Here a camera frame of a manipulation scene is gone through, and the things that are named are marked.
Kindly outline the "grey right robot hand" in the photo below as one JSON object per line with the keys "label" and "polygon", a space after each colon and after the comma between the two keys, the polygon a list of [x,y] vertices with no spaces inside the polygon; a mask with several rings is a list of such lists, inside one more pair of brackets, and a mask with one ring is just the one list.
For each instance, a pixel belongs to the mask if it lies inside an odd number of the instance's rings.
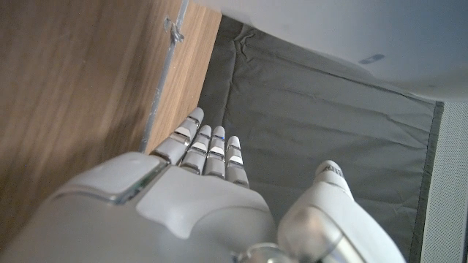
{"label": "grey right robot hand", "polygon": [[105,161],[51,194],[3,262],[402,262],[340,166],[275,223],[249,186],[237,137],[194,109],[150,154]]}

